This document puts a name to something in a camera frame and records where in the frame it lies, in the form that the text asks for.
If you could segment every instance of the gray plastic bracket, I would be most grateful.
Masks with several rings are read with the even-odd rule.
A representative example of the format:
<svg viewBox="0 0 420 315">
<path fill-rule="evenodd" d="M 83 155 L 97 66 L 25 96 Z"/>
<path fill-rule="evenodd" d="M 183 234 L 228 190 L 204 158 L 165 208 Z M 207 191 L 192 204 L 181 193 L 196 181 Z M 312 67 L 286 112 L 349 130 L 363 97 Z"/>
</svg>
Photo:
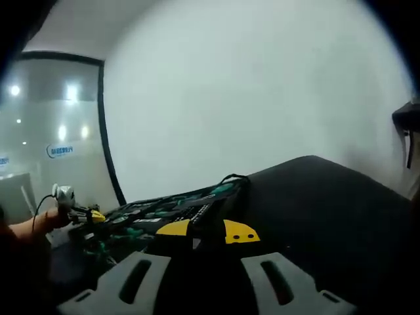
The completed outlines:
<svg viewBox="0 0 420 315">
<path fill-rule="evenodd" d="M 260 315 L 347 315 L 354 314 L 356 307 L 328 291 L 316 291 L 314 279 L 287 260 L 280 253 L 241 259 L 251 280 Z M 276 267 L 293 294 L 293 300 L 285 305 L 278 302 L 276 292 L 261 266 L 271 262 Z"/>
<path fill-rule="evenodd" d="M 152 315 L 159 286 L 170 260 L 170 257 L 133 253 L 99 278 L 96 291 L 83 291 L 61 304 L 58 309 L 67 315 Z M 150 262 L 150 267 L 143 277 L 133 304 L 127 304 L 119 298 L 119 294 L 131 272 L 141 261 Z"/>
</svg>

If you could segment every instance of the black window frame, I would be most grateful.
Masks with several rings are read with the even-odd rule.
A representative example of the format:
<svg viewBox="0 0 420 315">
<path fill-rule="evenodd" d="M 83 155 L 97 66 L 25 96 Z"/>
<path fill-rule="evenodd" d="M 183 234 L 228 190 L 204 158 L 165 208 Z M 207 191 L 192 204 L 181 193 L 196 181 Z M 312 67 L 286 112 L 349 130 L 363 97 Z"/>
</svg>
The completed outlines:
<svg viewBox="0 0 420 315">
<path fill-rule="evenodd" d="M 100 59 L 95 59 L 86 56 L 80 56 L 77 54 L 68 54 L 66 52 L 54 52 L 54 51 L 27 51 L 21 52 L 20 56 L 15 60 L 15 62 L 21 60 L 61 60 L 61 61 L 70 61 L 78 62 L 81 64 L 88 64 L 91 66 L 99 67 L 98 75 L 98 122 L 99 122 L 99 132 L 102 142 L 102 149 L 104 150 L 106 167 L 108 169 L 108 174 L 111 179 L 112 187 L 114 188 L 115 196 L 119 205 L 127 204 L 124 194 L 121 190 L 121 187 L 118 183 L 116 170 L 114 168 L 114 163 L 112 161 L 110 145 L 108 141 L 108 131 L 106 129 L 106 120 L 105 120 L 105 107 L 104 107 L 104 66 L 105 61 Z"/>
</svg>

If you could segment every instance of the black fabric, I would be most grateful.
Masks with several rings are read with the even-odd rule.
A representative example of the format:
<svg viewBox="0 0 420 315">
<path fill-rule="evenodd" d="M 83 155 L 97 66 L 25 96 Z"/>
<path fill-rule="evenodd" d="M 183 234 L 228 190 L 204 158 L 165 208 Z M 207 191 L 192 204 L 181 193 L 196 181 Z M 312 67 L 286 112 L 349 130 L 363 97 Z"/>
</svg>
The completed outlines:
<svg viewBox="0 0 420 315">
<path fill-rule="evenodd" d="M 249 179 L 244 223 L 313 276 L 319 290 L 362 308 L 395 290 L 390 277 L 398 275 L 410 240 L 407 199 L 316 156 Z"/>
</svg>

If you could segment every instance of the ceiling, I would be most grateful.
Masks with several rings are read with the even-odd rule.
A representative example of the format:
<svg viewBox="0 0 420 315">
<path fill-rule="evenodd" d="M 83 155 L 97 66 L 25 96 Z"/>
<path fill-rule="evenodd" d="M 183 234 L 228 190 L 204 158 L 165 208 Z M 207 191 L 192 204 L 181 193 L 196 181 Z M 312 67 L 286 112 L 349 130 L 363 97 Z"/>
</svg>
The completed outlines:
<svg viewBox="0 0 420 315">
<path fill-rule="evenodd" d="M 154 0 L 61 0 L 24 51 L 59 51 L 105 59 Z"/>
</svg>

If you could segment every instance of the glass window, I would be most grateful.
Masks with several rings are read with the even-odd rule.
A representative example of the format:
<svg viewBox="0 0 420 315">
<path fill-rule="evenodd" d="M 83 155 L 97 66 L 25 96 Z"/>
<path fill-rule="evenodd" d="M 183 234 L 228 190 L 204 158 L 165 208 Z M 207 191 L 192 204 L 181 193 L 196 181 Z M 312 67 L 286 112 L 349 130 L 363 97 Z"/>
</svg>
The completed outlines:
<svg viewBox="0 0 420 315">
<path fill-rule="evenodd" d="M 22 198 L 35 206 L 54 183 L 73 186 L 81 205 L 98 204 L 102 212 L 119 205 L 100 137 L 99 71 L 81 62 L 30 59 L 16 62 L 3 81 L 0 204 L 6 203 L 9 222 L 31 217 Z M 2 184 L 16 189 L 2 192 Z"/>
</svg>

